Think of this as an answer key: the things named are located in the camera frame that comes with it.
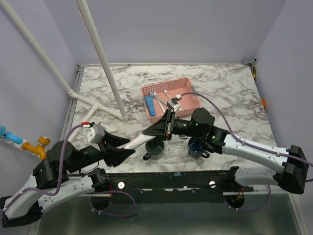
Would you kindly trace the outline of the dark green mug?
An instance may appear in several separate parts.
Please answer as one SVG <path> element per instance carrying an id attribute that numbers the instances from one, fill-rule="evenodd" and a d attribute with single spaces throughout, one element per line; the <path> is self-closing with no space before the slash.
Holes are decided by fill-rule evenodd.
<path id="1" fill-rule="evenodd" d="M 145 143 L 146 154 L 143 160 L 159 160 L 163 156 L 164 141 L 152 139 Z"/>

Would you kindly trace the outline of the white toothpaste tube red cap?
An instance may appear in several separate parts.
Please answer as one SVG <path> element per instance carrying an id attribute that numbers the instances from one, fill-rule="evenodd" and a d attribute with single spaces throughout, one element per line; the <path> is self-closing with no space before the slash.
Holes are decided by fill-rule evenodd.
<path id="1" fill-rule="evenodd" d="M 144 135 L 140 134 L 130 142 L 126 143 L 122 148 L 123 149 L 137 149 L 139 146 L 145 144 L 146 142 L 154 139 L 155 136 L 149 136 L 149 135 Z"/>

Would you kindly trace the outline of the pink perforated plastic basket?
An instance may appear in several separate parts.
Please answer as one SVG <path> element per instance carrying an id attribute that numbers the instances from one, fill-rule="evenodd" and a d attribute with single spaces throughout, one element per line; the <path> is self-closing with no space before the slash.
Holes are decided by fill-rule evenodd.
<path id="1" fill-rule="evenodd" d="M 177 117 L 184 117 L 200 107 L 200 99 L 190 92 L 196 90 L 190 78 L 180 78 L 140 88 L 146 114 L 151 123 L 163 117 L 167 109 L 175 111 Z"/>

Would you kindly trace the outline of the dark blue mug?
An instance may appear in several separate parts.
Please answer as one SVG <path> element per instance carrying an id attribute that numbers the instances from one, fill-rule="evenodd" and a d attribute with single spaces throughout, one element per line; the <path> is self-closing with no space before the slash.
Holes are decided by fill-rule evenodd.
<path id="1" fill-rule="evenodd" d="M 203 141 L 197 138 L 191 138 L 188 141 L 188 154 L 193 158 L 209 158 L 210 154 L 204 149 Z"/>

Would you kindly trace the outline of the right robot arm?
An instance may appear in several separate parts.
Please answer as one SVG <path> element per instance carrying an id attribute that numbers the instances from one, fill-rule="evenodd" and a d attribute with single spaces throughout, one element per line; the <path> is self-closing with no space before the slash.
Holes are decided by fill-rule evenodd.
<path id="1" fill-rule="evenodd" d="M 260 172 L 237 169 L 235 175 L 225 179 L 225 187 L 235 192 L 243 185 L 278 185 L 281 189 L 303 194 L 309 163 L 303 150 L 296 145 L 290 148 L 272 147 L 241 138 L 214 125 L 215 118 L 205 109 L 193 111 L 189 121 L 176 118 L 167 110 L 163 117 L 142 133 L 169 141 L 172 135 L 199 139 L 209 153 L 227 154 L 261 165 Z"/>

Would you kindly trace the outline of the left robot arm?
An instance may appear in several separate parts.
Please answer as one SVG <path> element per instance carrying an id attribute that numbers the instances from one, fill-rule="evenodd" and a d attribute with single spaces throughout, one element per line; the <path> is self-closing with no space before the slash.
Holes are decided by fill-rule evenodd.
<path id="1" fill-rule="evenodd" d="M 129 142 L 129 139 L 109 135 L 100 141 L 99 148 L 89 145 L 77 149 L 67 142 L 65 150 L 62 150 L 63 142 L 57 142 L 47 151 L 46 158 L 35 167 L 21 190 L 13 196 L 0 199 L 0 208 L 3 210 L 2 226 L 8 228 L 29 225 L 62 202 L 84 193 L 104 193 L 112 189 L 105 170 L 98 167 L 80 180 L 61 186 L 59 192 L 53 196 L 42 193 L 54 193 L 59 180 L 65 183 L 69 180 L 70 173 L 101 160 L 107 166 L 119 166 L 135 153 L 134 149 L 118 147 Z"/>

